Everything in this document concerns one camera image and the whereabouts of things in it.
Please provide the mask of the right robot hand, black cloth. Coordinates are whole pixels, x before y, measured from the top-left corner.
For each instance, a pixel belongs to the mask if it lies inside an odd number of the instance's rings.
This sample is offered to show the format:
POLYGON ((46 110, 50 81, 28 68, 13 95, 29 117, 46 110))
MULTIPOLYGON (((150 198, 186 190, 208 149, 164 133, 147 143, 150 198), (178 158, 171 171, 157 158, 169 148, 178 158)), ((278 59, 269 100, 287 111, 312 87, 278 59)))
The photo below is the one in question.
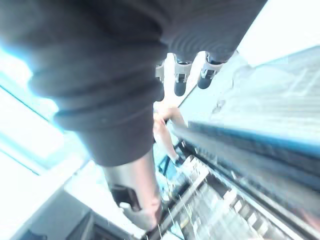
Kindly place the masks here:
POLYGON ((30 90, 58 107, 102 167, 111 194, 142 230, 157 227, 162 201, 153 160, 156 65, 206 51, 233 55, 263 0, 3 0, 0 43, 32 72, 30 90))

